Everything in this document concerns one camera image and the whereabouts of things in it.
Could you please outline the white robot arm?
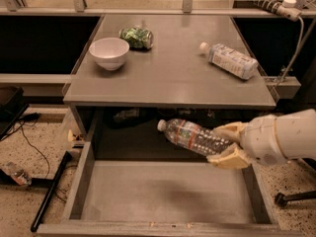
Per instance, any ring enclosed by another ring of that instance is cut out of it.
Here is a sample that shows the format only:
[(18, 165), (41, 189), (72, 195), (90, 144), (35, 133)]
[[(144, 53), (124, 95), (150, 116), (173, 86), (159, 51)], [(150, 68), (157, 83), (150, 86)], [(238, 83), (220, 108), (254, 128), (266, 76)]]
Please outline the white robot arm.
[(217, 127), (214, 133), (233, 142), (220, 154), (207, 156), (211, 165), (221, 169), (244, 169), (254, 163), (281, 165), (299, 158), (316, 159), (314, 109), (232, 122)]

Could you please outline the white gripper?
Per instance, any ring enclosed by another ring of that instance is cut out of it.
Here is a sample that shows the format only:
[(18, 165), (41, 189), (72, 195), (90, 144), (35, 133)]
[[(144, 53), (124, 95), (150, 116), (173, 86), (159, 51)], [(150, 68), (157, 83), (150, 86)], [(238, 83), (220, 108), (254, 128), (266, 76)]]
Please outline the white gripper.
[(252, 119), (246, 124), (230, 122), (216, 127), (213, 132), (222, 138), (240, 142), (228, 146), (217, 155), (206, 157), (209, 164), (220, 169), (245, 169), (251, 159), (264, 166), (287, 162), (277, 141), (277, 117), (268, 115)]

